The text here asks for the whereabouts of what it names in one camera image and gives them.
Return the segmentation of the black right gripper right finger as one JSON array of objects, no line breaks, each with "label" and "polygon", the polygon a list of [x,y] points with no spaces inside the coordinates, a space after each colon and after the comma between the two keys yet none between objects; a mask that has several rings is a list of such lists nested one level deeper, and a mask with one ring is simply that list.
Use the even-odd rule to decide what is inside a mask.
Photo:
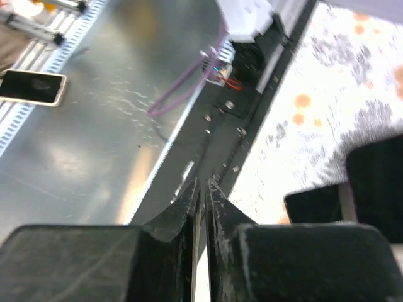
[{"label": "black right gripper right finger", "polygon": [[210,179],[206,229],[212,301],[402,300],[392,249],[368,225],[260,225]]}]

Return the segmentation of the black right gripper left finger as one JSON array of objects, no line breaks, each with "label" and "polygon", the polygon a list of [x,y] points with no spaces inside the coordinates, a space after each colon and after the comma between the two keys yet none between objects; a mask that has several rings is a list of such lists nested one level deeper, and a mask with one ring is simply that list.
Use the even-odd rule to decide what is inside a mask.
[{"label": "black right gripper left finger", "polygon": [[193,301],[200,182],[143,225],[25,225],[1,246],[2,301]]}]

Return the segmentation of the black phone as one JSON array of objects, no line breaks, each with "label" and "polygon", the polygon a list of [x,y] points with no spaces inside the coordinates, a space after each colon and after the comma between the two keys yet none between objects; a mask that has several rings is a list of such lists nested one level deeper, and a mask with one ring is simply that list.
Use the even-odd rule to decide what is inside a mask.
[{"label": "black phone", "polygon": [[333,223],[343,219],[338,185],[318,187],[285,196],[291,223]]}]

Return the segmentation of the black smartphone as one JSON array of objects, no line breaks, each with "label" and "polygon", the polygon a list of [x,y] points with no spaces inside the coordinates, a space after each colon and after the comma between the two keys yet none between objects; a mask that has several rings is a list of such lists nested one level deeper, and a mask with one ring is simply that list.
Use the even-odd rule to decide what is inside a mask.
[{"label": "black smartphone", "polygon": [[402,243],[402,135],[354,148],[348,184],[339,188],[344,222],[370,225],[391,244]]}]

